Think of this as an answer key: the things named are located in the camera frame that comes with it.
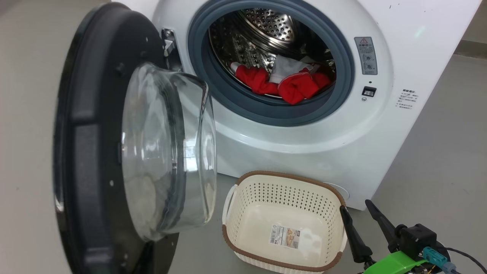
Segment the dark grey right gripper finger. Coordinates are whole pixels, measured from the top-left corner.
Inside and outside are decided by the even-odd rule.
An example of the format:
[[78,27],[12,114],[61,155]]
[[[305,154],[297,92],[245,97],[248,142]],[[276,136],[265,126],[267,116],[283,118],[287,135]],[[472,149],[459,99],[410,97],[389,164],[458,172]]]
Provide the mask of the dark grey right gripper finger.
[[396,227],[385,217],[385,215],[374,205],[374,203],[367,199],[365,205],[371,214],[371,217],[379,224],[382,233],[388,243],[388,250],[390,253],[399,251],[398,237],[396,235]]
[[353,225],[351,215],[349,214],[347,208],[343,205],[340,206],[340,214],[354,262],[373,264],[372,250],[363,242],[358,231]]

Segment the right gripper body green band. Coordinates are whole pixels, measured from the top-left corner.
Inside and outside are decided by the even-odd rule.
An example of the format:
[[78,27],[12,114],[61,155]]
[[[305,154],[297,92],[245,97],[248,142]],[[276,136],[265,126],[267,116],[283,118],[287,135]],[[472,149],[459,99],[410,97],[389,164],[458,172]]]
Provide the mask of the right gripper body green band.
[[364,264],[362,274],[427,274],[422,252],[411,254],[397,251],[380,261],[372,260],[372,251],[358,251],[358,263]]

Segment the red and white garment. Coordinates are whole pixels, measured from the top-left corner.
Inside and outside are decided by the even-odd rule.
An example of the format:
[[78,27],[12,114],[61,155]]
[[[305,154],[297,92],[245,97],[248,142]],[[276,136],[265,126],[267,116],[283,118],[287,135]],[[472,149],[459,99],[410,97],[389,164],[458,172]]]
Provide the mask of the red and white garment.
[[311,99],[336,80],[329,66],[310,57],[298,61],[277,55],[271,73],[262,67],[248,67],[238,62],[232,62],[229,69],[254,94],[279,96],[291,105]]

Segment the black round glass washer door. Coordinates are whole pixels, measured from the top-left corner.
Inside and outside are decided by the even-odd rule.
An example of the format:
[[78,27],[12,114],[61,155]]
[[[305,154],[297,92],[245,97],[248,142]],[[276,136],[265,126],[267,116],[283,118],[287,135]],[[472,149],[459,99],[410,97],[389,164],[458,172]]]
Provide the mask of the black round glass washer door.
[[119,2],[92,9],[63,66],[53,192],[72,274],[169,274],[178,236],[217,196],[209,85]]

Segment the printed product label sticker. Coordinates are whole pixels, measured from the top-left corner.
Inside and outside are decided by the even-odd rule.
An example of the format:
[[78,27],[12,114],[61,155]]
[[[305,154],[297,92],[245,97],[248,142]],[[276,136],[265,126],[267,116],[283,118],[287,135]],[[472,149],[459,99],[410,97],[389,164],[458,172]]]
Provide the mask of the printed product label sticker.
[[269,243],[281,247],[298,249],[301,231],[281,225],[272,225]]

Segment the cream perforated basket brown rim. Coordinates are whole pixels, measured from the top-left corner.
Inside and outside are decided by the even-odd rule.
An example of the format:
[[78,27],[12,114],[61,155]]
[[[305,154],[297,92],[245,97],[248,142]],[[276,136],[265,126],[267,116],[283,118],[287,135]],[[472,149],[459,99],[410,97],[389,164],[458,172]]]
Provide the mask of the cream perforated basket brown rim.
[[[332,186],[314,179],[256,170],[242,175],[224,202],[222,232],[237,257],[280,274],[323,274],[347,244],[340,206]],[[301,231],[299,248],[269,243],[272,225]]]

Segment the white front-load washing machine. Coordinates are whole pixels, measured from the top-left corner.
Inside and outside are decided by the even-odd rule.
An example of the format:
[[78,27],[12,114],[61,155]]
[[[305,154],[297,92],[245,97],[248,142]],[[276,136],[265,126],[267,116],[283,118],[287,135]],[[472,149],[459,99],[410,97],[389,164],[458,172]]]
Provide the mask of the white front-load washing machine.
[[[195,76],[188,31],[209,0],[111,0],[172,29],[183,70]],[[301,175],[350,193],[364,210],[463,37],[482,0],[304,0],[341,30],[354,58],[351,94],[334,113],[300,126],[272,126],[239,116],[213,97],[218,173],[254,170]],[[372,37],[376,76],[363,75],[355,37]],[[362,95],[376,88],[374,97]]]

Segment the stainless steel washing machine drum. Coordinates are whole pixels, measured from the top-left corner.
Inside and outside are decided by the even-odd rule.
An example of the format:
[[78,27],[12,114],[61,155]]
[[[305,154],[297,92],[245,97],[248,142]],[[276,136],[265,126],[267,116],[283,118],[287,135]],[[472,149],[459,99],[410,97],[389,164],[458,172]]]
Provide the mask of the stainless steel washing machine drum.
[[[326,43],[307,25],[279,11],[248,8],[225,14],[210,26],[209,44],[221,67],[250,91],[229,69],[232,62],[262,67],[271,73],[277,55],[298,61],[310,57],[329,66],[336,76],[334,57]],[[328,92],[335,82],[315,96]]]

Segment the metal door hinge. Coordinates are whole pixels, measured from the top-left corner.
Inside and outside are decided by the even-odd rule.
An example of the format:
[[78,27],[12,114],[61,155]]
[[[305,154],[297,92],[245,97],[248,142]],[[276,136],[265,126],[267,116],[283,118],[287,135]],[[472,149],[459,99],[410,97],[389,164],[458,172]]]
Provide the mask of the metal door hinge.
[[177,49],[175,33],[172,29],[163,28],[161,30],[161,38],[164,42],[164,56],[169,57]]

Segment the round white drain cover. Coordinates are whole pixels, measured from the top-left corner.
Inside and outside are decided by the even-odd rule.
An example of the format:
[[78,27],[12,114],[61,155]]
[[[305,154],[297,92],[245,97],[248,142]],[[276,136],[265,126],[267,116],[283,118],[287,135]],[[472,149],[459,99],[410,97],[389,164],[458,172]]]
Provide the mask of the round white drain cover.
[[328,184],[328,185],[332,186],[334,189],[336,189],[341,194],[343,199],[345,201],[348,201],[348,199],[350,198],[350,193],[345,188],[343,188],[339,185],[333,184],[333,183],[329,183],[329,182],[326,182],[326,184]]

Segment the grey warning sticker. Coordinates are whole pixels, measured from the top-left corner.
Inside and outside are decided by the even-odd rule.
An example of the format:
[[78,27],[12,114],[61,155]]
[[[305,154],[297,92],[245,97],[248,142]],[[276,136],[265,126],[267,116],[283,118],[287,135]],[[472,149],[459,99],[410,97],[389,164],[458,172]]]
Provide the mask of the grey warning sticker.
[[354,41],[358,49],[362,74],[376,76],[378,70],[372,37],[355,37]]

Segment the grey concrete curb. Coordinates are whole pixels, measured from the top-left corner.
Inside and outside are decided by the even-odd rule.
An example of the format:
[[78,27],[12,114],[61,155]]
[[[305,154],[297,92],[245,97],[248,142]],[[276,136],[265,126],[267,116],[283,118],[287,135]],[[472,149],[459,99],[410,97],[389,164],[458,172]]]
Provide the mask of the grey concrete curb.
[[487,43],[460,40],[454,54],[463,57],[487,60]]

